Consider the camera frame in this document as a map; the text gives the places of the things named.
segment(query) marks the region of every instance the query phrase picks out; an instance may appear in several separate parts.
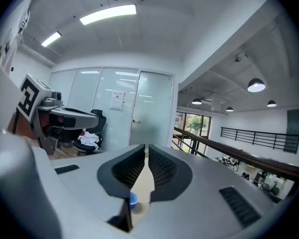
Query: ceiling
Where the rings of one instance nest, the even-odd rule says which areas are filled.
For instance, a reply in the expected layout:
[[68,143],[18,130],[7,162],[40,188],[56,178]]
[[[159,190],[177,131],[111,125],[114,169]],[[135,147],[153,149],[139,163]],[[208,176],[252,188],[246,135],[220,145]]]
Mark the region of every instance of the ceiling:
[[[158,39],[179,44],[194,17],[198,0],[32,0],[23,33],[27,47],[56,63],[70,48],[84,42],[102,45],[114,39],[121,49],[134,40]],[[137,14],[83,25],[80,18],[109,7],[136,4]],[[62,37],[46,48],[41,43],[55,31]]]
[[[261,103],[279,98],[280,90],[285,91],[288,86],[291,88],[289,92],[297,87],[297,84],[295,87],[289,83],[291,80],[299,80],[299,36],[285,13],[280,14],[241,47],[181,90],[178,105],[202,109],[191,104],[191,100],[199,96],[207,101],[219,100],[223,103],[222,111],[227,106],[234,106],[245,100],[245,105],[237,105],[234,110],[249,110],[250,102],[259,96],[259,93],[247,91],[252,78],[260,78],[266,84],[262,93],[264,100]],[[294,98],[290,96],[290,100],[285,98],[281,103],[286,107],[294,104],[293,101]],[[211,106],[205,105],[203,109],[211,110]]]

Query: wooden handrail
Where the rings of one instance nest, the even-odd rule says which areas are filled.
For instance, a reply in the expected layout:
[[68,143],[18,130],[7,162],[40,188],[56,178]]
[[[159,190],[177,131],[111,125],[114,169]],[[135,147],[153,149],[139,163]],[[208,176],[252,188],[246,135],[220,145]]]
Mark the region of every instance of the wooden handrail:
[[[187,145],[190,149],[193,149],[193,147],[192,146],[190,146],[189,144],[187,144],[186,142],[184,142],[182,139],[180,139],[179,137],[177,137],[176,135],[174,135],[178,140],[180,140],[182,143],[184,143],[185,145]],[[202,157],[207,157],[207,156],[205,156],[203,153],[201,153],[200,151],[198,151],[197,149],[194,149],[194,151],[196,152],[196,153],[198,153],[199,155],[201,155]]]
[[201,136],[196,136],[190,132],[187,132],[185,130],[182,130],[180,128],[175,127],[176,131],[190,136],[193,139],[196,139],[197,141],[215,149],[218,150],[226,155],[229,155],[231,157],[237,158],[249,165],[253,165],[255,167],[258,167],[260,169],[263,169],[267,172],[274,173],[278,176],[282,176],[286,179],[292,180],[292,181],[298,181],[299,180],[299,167],[294,165],[285,164],[273,159],[263,158],[251,155],[245,151],[238,150],[234,147],[215,142],[209,139],[206,139]]

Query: office chair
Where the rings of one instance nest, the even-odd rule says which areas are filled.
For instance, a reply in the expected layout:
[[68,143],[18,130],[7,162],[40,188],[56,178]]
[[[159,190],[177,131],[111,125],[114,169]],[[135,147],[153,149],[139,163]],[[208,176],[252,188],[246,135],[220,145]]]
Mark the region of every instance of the office chair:
[[269,185],[267,184],[267,183],[263,183],[261,186],[260,186],[260,188],[262,189],[262,190],[264,190],[264,191],[267,191],[267,192],[269,192]]
[[273,195],[275,195],[275,196],[277,196],[279,194],[279,192],[280,192],[280,189],[277,188],[277,187],[272,187],[270,189],[270,193],[273,194]]
[[100,150],[100,148],[102,146],[103,141],[102,130],[106,122],[106,117],[103,116],[102,112],[102,110],[91,110],[91,113],[99,117],[99,123],[96,127],[86,129],[87,132],[94,133],[99,137],[99,142],[97,143],[99,149],[96,149],[94,146],[83,145],[80,140],[75,140],[73,142],[73,146],[78,150],[78,156],[92,155],[103,152],[102,150]]

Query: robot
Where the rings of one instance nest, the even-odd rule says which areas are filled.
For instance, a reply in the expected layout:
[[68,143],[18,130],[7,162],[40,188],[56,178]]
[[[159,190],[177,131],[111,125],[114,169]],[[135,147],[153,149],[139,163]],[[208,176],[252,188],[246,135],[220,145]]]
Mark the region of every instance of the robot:
[[[20,89],[22,98],[17,105],[13,132],[19,114],[22,114],[38,137],[40,147],[48,155],[53,155],[60,143],[76,140],[83,128],[95,127],[99,122],[95,114],[64,106],[62,94],[33,75],[26,75]],[[44,130],[40,112],[47,113],[49,118],[49,127]]]

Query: black metal railing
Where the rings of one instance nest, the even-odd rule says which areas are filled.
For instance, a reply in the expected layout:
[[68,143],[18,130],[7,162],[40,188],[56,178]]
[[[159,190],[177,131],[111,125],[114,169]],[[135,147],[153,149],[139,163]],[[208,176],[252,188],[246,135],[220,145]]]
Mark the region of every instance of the black metal railing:
[[[213,149],[220,151],[228,156],[231,156],[233,158],[241,160],[241,161],[245,162],[246,164],[255,166],[264,171],[276,174],[278,176],[284,177],[286,179],[289,179],[289,180],[292,180],[295,182],[299,181],[299,167],[297,167],[297,166],[282,163],[282,162],[279,162],[279,161],[276,161],[273,159],[268,159],[268,158],[251,155],[245,151],[236,149],[234,147],[209,140],[205,137],[196,136],[192,133],[189,133],[189,132],[179,129],[177,127],[175,127],[174,129],[177,132],[179,132],[180,135],[189,137],[193,141],[195,140],[196,146],[197,146],[198,142],[203,143],[203,144],[209,146],[210,148],[213,148]],[[191,153],[197,152],[199,155],[201,155],[203,157],[207,157],[204,154],[199,153],[197,150],[193,150],[194,146],[195,146],[194,144],[191,146]]]
[[229,127],[221,127],[220,136],[295,154],[299,144],[298,134],[268,133]]
[[[186,139],[190,139],[190,144],[186,143],[184,140]],[[204,153],[201,153],[199,150],[198,150],[198,145],[199,145],[199,141],[197,141],[196,139],[192,139],[190,136],[187,136],[185,134],[173,134],[173,140],[172,142],[175,144],[175,146],[181,150],[181,151],[184,151],[184,149],[182,149],[182,145],[185,144],[186,146],[188,146],[189,150],[188,150],[188,153],[191,153],[191,154],[194,154],[194,155],[200,155],[202,157],[206,157],[204,155]]]

